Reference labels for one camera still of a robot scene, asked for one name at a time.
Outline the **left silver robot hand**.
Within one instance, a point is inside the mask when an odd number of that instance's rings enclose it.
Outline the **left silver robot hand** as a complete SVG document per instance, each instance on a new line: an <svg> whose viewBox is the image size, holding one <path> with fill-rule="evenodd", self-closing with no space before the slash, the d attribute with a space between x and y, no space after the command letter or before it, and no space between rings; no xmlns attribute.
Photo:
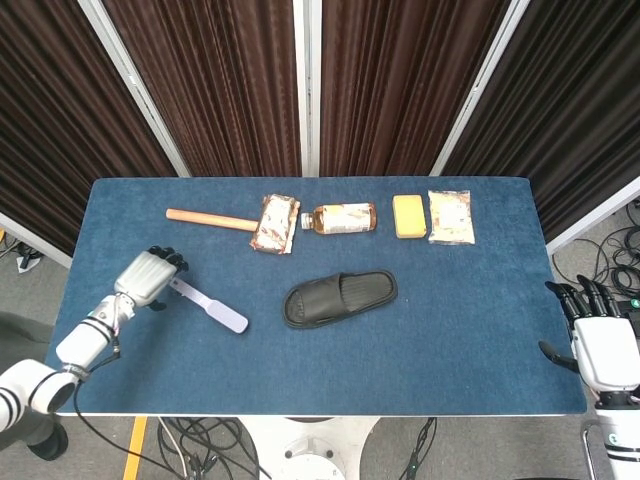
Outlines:
<svg viewBox="0 0 640 480"><path fill-rule="evenodd" d="M137 308L161 311L166 305L157 300L158 296L177 274L188 270L189 264L182 254L172 247L153 245L120 274L114 290L128 296Z"/></svg>

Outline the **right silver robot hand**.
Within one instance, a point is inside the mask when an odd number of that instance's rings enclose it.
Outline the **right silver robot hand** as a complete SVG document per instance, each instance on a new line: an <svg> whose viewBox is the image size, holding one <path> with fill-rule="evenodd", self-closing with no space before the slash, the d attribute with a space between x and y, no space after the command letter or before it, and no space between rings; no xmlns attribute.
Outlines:
<svg viewBox="0 0 640 480"><path fill-rule="evenodd" d="M631 321L604 284L583 275L578 291L567 283L547 281L545 287L559 300L566 318L571 356L565 356L549 342L538 342L543 355L553 364L577 373L600 398L631 397L639 388L639 349Z"/></svg>

